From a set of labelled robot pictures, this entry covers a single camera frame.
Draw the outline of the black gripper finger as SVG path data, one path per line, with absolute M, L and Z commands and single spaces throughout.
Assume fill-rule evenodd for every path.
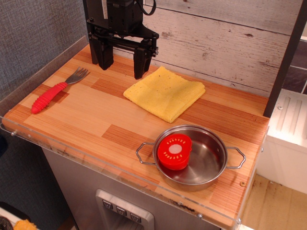
M 107 70 L 114 62 L 113 47 L 107 40 L 95 35 L 91 36 L 90 45 L 93 63 L 98 64 L 103 70 Z
M 134 49 L 134 78 L 141 79 L 145 72 L 148 71 L 152 58 L 151 40 L 143 39 Z

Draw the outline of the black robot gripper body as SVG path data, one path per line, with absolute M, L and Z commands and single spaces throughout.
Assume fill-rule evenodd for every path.
M 102 0 L 104 26 L 94 26 L 94 33 L 111 46 L 133 51 L 143 39 L 150 39 L 152 57 L 158 54 L 156 45 L 159 34 L 143 25 L 143 16 L 151 16 L 156 10 L 156 1 L 150 12 L 144 9 L 142 0 Z

